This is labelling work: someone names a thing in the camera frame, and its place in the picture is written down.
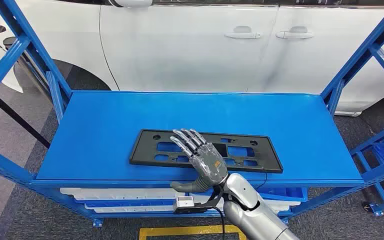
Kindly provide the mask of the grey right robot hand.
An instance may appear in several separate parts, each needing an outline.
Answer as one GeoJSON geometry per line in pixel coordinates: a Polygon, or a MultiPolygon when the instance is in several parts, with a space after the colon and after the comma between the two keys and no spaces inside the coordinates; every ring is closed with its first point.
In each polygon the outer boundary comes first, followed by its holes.
{"type": "Polygon", "coordinates": [[[176,136],[171,136],[170,140],[183,150],[198,174],[192,182],[171,182],[172,189],[180,193],[203,193],[227,179],[226,162],[211,142],[192,128],[174,129],[172,132],[176,136]]]}

